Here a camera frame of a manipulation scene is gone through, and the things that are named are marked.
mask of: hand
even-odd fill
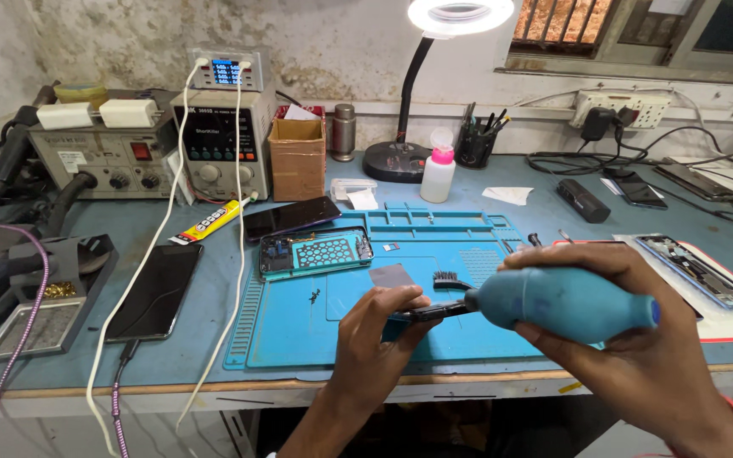
[[[516,332],[610,405],[624,421],[695,457],[733,457],[733,409],[706,366],[691,307],[641,258],[621,244],[566,244],[505,258],[502,269],[576,265],[660,305],[654,330],[624,332],[604,350],[560,338],[533,324]]]
[[[395,341],[381,342],[395,311],[426,307],[417,285],[374,287],[338,324],[336,366],[305,417],[279,451],[290,456],[338,456],[397,385],[412,352],[442,320],[412,323]]]

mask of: blue desk surface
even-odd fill
[[[327,184],[333,178],[364,178],[361,157],[348,164],[327,162]],[[709,208],[722,208],[710,204],[683,191],[648,167],[637,170],[647,182],[656,182],[670,191]],[[611,239],[611,234],[639,234],[661,232],[677,240],[690,242],[722,265],[733,271],[733,223],[719,220],[699,212],[680,201],[667,198],[669,210],[639,209],[628,206],[619,196],[610,193],[599,181],[599,175],[576,177],[582,185],[612,209],[603,224],[588,224],[555,193],[559,179],[546,173],[531,170],[520,156],[494,156],[486,170],[473,171],[457,168],[449,200],[442,204],[430,204],[430,209],[468,210],[481,209],[486,213],[504,213],[523,233],[537,232],[544,244],[559,238],[558,229],[577,240]],[[495,201],[481,195],[486,187],[533,187],[528,204],[519,207]],[[403,201],[418,198],[420,185],[379,182],[377,200]],[[247,211],[259,211],[275,206],[273,202],[252,204]],[[149,240],[165,214],[164,201],[85,201],[73,206],[67,216],[64,232],[70,235],[94,235],[107,233],[120,252],[120,261],[112,273],[109,284],[101,292],[94,309],[87,318],[70,352],[66,355],[33,358],[19,361],[8,384],[10,390],[83,387],[87,385],[98,332],[88,327],[100,328],[109,311],[129,282],[129,277],[140,262]],[[161,242],[216,208],[200,204],[191,208],[176,208]],[[206,250],[191,284],[182,313],[174,332],[166,341],[145,342],[123,375],[123,385],[169,385],[196,383],[211,350],[216,345],[233,307],[236,276],[239,272],[239,224],[234,221],[204,241]],[[246,269],[250,268],[253,246],[245,250]],[[107,346],[96,379],[96,386],[108,386],[117,368],[117,358],[122,345]],[[709,363],[733,363],[733,343],[704,345]],[[0,374],[4,363],[0,363]],[[509,371],[538,371],[558,369],[546,359],[508,360],[504,363],[461,363],[436,366],[410,366],[407,374],[421,373],[499,373]],[[299,378],[301,380],[327,380],[331,368],[320,367],[303,372],[226,371],[222,358],[217,358],[207,382],[233,380],[276,380]]]

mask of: white charging cable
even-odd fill
[[[126,296],[129,294],[129,291],[132,289],[132,286],[134,285],[134,281],[137,280],[137,276],[140,275],[140,271],[143,269],[143,266],[146,265],[146,261],[149,258],[149,254],[151,253],[151,250],[155,247],[155,244],[157,243],[157,238],[159,237],[160,233],[163,232],[163,227],[165,227],[165,224],[168,223],[168,217],[171,216],[171,209],[174,204],[174,195],[177,194],[177,186],[179,182],[180,175],[182,174],[183,166],[186,164],[186,149],[183,147],[182,144],[182,130],[183,127],[186,125],[186,120],[188,119],[188,87],[191,84],[191,78],[194,78],[194,74],[197,73],[197,70],[199,70],[200,67],[203,65],[208,65],[209,60],[205,58],[199,58],[194,63],[194,68],[191,69],[191,73],[188,74],[188,78],[186,79],[186,87],[182,90],[182,107],[183,107],[183,114],[182,114],[182,123],[180,124],[180,131],[179,131],[179,137],[178,137],[178,148],[180,150],[180,166],[177,169],[177,172],[174,173],[174,183],[171,190],[171,195],[168,197],[168,209],[165,212],[165,217],[163,218],[163,223],[159,225],[157,228],[157,232],[155,232],[155,236],[151,238],[151,243],[149,244],[149,248],[146,250],[146,254],[143,255],[143,260],[141,260],[140,265],[137,266],[137,270],[134,272],[134,275],[132,276],[132,279],[129,281],[129,284],[126,286],[126,290],[123,292],[123,295],[120,296],[120,299],[118,300],[117,304],[115,305],[115,308],[112,309],[112,313],[109,314],[106,321],[104,321],[104,325],[101,326],[101,335],[98,338],[98,348],[95,351],[95,361],[92,363],[92,370],[90,371],[90,380],[87,382],[87,404],[90,405],[90,410],[92,411],[93,415],[95,415],[95,418],[98,420],[98,423],[101,425],[101,431],[104,432],[104,439],[107,441],[107,448],[109,449],[109,454],[112,456],[115,456],[115,458],[119,458],[119,455],[117,452],[115,452],[115,448],[112,446],[112,440],[110,439],[111,434],[109,433],[109,430],[107,429],[107,425],[104,422],[104,419],[101,417],[100,412],[98,411],[98,408],[95,405],[95,400],[92,398],[92,386],[95,384],[95,375],[98,374],[98,364],[101,361],[101,353],[104,350],[104,339],[106,338],[107,334],[107,328],[109,327],[109,323],[112,321],[112,318],[117,313],[117,310],[120,308],[120,305],[123,303],[123,301],[126,299]],[[241,217],[242,215],[242,209],[239,208],[239,215]]]
[[[213,366],[214,360],[217,359],[217,354],[219,353],[220,348],[223,347],[225,344],[225,339],[228,335],[228,332],[230,331],[230,328],[234,325],[234,320],[236,319],[236,313],[239,311],[239,300],[240,300],[240,294],[242,293],[242,275],[245,272],[245,223],[242,220],[242,208],[243,208],[243,202],[242,202],[242,183],[239,180],[239,152],[242,151],[239,147],[239,107],[242,105],[242,71],[245,68],[250,68],[251,63],[250,62],[239,62],[239,77],[236,81],[236,191],[239,194],[237,196],[237,199],[239,199],[239,253],[241,254],[241,257],[239,258],[239,276],[236,277],[236,299],[234,300],[234,310],[230,313],[230,319],[228,320],[228,324],[226,324],[225,329],[222,331],[222,335],[219,337],[219,341],[217,342],[217,346],[214,347],[214,351],[211,354],[211,359],[209,359],[209,363],[205,366],[205,370],[203,371],[203,376],[199,378],[199,381],[197,382],[197,386],[194,388],[194,391],[191,392],[191,396],[188,398],[188,402],[186,403],[186,408],[182,410],[182,413],[180,414],[180,418],[177,420],[177,426],[174,427],[174,432],[178,433],[180,430],[180,423],[182,422],[182,419],[186,417],[186,414],[188,413],[189,409],[191,409],[191,404],[194,403],[194,398],[197,397],[197,392],[200,388],[203,386],[203,382],[205,382],[205,378],[209,376],[209,371],[211,371],[211,366]],[[253,195],[251,195],[251,200],[256,199],[257,193],[254,192]],[[197,453],[194,453],[193,450],[188,449],[189,452],[196,458]]]

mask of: window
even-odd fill
[[[733,82],[733,0],[523,0],[498,72]]]

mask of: cleaning brush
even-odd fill
[[[437,271],[434,272],[433,278],[435,289],[453,288],[467,291],[473,288],[473,286],[469,285],[468,283],[458,280],[457,272]]]

